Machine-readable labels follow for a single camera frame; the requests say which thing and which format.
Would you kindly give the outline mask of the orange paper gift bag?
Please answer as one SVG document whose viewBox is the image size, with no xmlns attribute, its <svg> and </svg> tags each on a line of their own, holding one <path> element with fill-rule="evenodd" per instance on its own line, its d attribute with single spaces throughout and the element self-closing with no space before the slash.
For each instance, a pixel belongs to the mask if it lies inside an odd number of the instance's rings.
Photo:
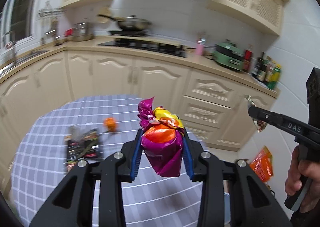
<svg viewBox="0 0 320 227">
<path fill-rule="evenodd" d="M 250 168 L 257 174 L 263 183 L 266 183 L 273 176 L 273 156 L 267 146 L 263 146 L 259 154 L 250 162 Z"/>
</svg>

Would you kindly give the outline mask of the dark snack wrapper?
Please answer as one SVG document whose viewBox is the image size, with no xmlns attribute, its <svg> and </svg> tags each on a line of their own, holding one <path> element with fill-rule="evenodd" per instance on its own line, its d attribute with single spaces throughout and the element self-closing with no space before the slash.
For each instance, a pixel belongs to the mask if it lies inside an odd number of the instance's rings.
<svg viewBox="0 0 320 227">
<path fill-rule="evenodd" d="M 66 144 L 66 172 L 70 172 L 82 159 L 99 161 L 103 157 L 103 143 L 98 129 L 81 131 L 80 126 L 72 125 L 64 138 Z"/>
</svg>

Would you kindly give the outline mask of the small orange fruit with stem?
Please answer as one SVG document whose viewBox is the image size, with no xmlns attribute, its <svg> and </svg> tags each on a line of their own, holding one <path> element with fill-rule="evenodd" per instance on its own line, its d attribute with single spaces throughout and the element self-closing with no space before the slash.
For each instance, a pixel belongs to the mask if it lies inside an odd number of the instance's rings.
<svg viewBox="0 0 320 227">
<path fill-rule="evenodd" d="M 108 117 L 104 120 L 103 123 L 105 127 L 105 131 L 100 133 L 100 135 L 106 134 L 106 133 L 116 133 L 117 131 L 117 122 L 113 117 Z"/>
</svg>

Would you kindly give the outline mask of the black gas stove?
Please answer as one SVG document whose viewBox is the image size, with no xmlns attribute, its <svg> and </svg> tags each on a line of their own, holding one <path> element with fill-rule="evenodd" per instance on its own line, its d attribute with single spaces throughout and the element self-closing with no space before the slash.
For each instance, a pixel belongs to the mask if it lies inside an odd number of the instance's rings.
<svg viewBox="0 0 320 227">
<path fill-rule="evenodd" d="M 131 31 L 121 33 L 110 31 L 115 36 L 111 41 L 99 43 L 99 46 L 114 46 L 138 50 L 147 50 L 161 54 L 186 58 L 185 47 L 180 43 L 164 43 L 153 39 L 145 39 L 147 31 Z"/>
</svg>

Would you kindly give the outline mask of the blue plastic trash bin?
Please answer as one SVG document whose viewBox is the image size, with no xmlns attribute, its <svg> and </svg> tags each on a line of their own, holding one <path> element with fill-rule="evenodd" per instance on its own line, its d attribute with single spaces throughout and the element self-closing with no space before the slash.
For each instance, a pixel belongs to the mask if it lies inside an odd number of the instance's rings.
<svg viewBox="0 0 320 227">
<path fill-rule="evenodd" d="M 224 193 L 224 224 L 227 225 L 231 221 L 231 205 L 229 193 Z"/>
</svg>

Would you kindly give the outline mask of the pink utensil holder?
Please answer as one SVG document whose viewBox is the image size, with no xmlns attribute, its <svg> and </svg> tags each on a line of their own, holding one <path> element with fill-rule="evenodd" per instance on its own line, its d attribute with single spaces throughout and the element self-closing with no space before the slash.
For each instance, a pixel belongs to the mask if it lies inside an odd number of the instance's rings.
<svg viewBox="0 0 320 227">
<path fill-rule="evenodd" d="M 204 48 L 206 44 L 206 39 L 204 37 L 199 37 L 196 43 L 195 54 L 202 56 L 204 53 Z"/>
</svg>

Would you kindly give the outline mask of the green yellow bottle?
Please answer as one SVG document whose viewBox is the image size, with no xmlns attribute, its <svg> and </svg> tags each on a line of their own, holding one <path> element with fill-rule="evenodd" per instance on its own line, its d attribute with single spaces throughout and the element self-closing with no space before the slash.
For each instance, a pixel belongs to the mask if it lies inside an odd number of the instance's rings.
<svg viewBox="0 0 320 227">
<path fill-rule="evenodd" d="M 268 82 L 268 85 L 267 87 L 270 89 L 270 90 L 274 90 L 274 88 L 276 87 L 277 85 L 277 82 L 280 78 L 280 75 L 281 75 L 281 65 L 280 64 L 276 64 L 276 66 L 274 67 L 273 69 L 273 72 L 272 72 L 272 76 Z"/>
</svg>

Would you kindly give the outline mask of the green electric cooker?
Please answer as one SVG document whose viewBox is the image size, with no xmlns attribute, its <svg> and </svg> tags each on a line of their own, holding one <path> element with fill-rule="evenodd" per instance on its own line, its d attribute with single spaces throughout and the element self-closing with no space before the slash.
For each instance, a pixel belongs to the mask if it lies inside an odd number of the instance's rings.
<svg viewBox="0 0 320 227">
<path fill-rule="evenodd" d="M 213 60 L 217 64 L 234 71 L 242 71 L 244 66 L 244 50 L 237 47 L 236 43 L 226 39 L 217 43 L 212 52 Z"/>
</svg>

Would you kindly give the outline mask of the steel stock pot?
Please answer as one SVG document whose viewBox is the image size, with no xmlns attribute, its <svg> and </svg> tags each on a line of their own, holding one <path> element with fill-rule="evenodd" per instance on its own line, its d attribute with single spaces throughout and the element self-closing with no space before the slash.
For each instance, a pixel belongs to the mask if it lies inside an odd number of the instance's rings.
<svg viewBox="0 0 320 227">
<path fill-rule="evenodd" d="M 73 41 L 82 42 L 89 41 L 94 38 L 92 23 L 81 22 L 76 23 L 73 27 Z"/>
</svg>

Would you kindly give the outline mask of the kitchen window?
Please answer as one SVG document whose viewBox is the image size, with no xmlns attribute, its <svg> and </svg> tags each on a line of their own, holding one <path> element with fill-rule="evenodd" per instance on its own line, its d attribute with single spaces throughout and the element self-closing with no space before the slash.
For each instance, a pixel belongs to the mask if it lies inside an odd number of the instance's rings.
<svg viewBox="0 0 320 227">
<path fill-rule="evenodd" d="M 1 11 L 1 48 L 32 36 L 35 0 L 7 0 Z"/>
</svg>

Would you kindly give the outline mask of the shiny foil candy wrapper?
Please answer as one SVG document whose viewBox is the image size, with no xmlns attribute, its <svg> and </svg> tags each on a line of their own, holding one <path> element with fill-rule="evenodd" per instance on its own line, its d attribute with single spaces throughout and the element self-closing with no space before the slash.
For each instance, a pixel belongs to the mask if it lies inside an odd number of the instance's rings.
<svg viewBox="0 0 320 227">
<path fill-rule="evenodd" d="M 266 128 L 267 122 L 263 117 L 261 109 L 255 105 L 251 95 L 245 95 L 245 100 L 247 102 L 248 115 L 251 117 L 257 132 L 262 132 Z"/>
</svg>

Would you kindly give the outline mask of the dark oil bottle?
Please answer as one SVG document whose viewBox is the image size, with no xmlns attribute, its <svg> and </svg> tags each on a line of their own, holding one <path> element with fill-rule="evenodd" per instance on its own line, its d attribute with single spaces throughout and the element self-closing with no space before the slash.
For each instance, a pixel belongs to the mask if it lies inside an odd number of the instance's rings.
<svg viewBox="0 0 320 227">
<path fill-rule="evenodd" d="M 266 76 L 266 68 L 265 52 L 262 52 L 253 67 L 252 77 L 262 83 Z"/>
</svg>

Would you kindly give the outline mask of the hanging utensil rack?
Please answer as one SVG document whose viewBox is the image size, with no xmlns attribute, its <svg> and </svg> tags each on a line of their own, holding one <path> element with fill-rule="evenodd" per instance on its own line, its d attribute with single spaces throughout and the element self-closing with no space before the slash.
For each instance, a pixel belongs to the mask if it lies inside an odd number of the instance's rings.
<svg viewBox="0 0 320 227">
<path fill-rule="evenodd" d="M 38 11 L 37 15 L 41 22 L 41 45 L 44 45 L 47 39 L 51 39 L 54 46 L 62 45 L 61 36 L 58 33 L 58 25 L 59 18 L 65 12 L 61 7 L 53 8 L 49 0 L 45 2 L 44 8 Z"/>
</svg>

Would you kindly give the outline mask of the steel sink faucet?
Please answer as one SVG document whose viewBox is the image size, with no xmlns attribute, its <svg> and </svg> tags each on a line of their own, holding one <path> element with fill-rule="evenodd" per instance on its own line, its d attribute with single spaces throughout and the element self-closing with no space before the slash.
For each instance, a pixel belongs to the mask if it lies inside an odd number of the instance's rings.
<svg viewBox="0 0 320 227">
<path fill-rule="evenodd" d="M 14 30 L 10 30 L 3 35 L 3 44 L 5 48 L 5 61 L 17 63 L 17 51 L 16 51 L 16 33 Z"/>
</svg>

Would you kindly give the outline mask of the purple and yellow snack wrappers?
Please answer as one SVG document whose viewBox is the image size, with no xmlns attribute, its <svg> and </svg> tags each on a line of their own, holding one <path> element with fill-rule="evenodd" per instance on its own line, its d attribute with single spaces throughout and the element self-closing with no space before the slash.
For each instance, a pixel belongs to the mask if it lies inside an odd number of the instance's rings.
<svg viewBox="0 0 320 227">
<path fill-rule="evenodd" d="M 143 129 L 140 145 L 157 175 L 179 177 L 181 173 L 184 126 L 179 117 L 162 106 L 153 108 L 153 98 L 138 104 Z"/>
</svg>

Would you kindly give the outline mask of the red label sauce bottle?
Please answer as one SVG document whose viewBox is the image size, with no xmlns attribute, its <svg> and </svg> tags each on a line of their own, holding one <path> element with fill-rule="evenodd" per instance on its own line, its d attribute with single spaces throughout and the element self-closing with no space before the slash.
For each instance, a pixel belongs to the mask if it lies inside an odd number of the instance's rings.
<svg viewBox="0 0 320 227">
<path fill-rule="evenodd" d="M 253 55 L 253 45 L 249 44 L 248 48 L 244 51 L 244 63 L 243 63 L 243 72 L 249 73 L 249 69 L 251 66 L 251 60 Z"/>
</svg>

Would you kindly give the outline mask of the cream kitchen base cabinets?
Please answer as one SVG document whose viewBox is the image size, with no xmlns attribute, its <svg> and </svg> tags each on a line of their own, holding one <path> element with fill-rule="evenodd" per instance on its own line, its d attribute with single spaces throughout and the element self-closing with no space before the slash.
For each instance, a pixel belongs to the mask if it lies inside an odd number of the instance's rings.
<svg viewBox="0 0 320 227">
<path fill-rule="evenodd" d="M 41 115 L 82 97 L 134 94 L 177 114 L 212 148 L 240 150 L 254 127 L 244 96 L 269 109 L 280 91 L 186 51 L 176 57 L 106 40 L 47 44 L 1 65 L 1 192 L 11 188 L 16 148 Z"/>
</svg>

